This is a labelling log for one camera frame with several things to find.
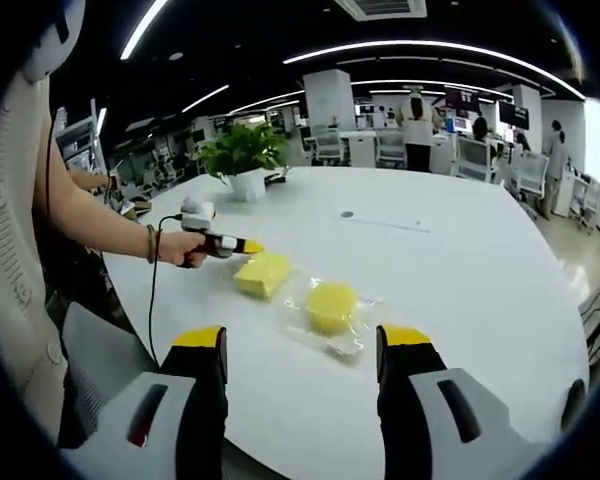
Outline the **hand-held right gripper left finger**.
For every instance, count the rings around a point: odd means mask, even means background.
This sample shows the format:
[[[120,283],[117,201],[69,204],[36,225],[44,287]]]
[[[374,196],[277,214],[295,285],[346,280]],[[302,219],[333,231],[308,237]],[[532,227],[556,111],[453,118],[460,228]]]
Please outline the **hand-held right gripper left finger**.
[[[185,332],[160,371],[133,380],[64,456],[84,479],[219,479],[226,383],[225,327]]]

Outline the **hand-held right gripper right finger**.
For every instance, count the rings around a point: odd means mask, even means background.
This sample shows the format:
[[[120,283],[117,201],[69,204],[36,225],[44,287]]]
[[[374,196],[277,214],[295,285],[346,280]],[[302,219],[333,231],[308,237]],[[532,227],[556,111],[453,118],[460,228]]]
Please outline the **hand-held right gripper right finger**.
[[[376,328],[377,414],[387,479],[519,479],[548,449],[512,426],[507,405],[430,338]]]

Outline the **person's left hand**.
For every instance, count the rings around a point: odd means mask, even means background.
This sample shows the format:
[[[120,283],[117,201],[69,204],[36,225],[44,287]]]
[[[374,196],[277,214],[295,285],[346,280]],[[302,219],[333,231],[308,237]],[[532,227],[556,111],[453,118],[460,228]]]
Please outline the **person's left hand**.
[[[158,259],[161,262],[186,268],[199,268],[207,254],[197,252],[196,248],[204,244],[205,237],[194,232],[162,232],[158,247]]]

